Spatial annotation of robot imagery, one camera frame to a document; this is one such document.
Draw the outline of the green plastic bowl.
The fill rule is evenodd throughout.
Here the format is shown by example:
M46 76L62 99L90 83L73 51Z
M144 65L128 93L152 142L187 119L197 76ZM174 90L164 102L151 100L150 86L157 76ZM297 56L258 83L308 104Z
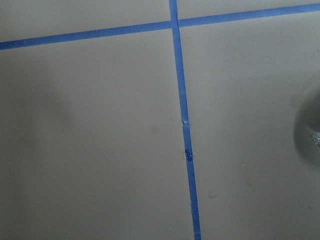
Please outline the green plastic bowl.
M301 161L320 167L320 85L302 92L296 100L293 142Z

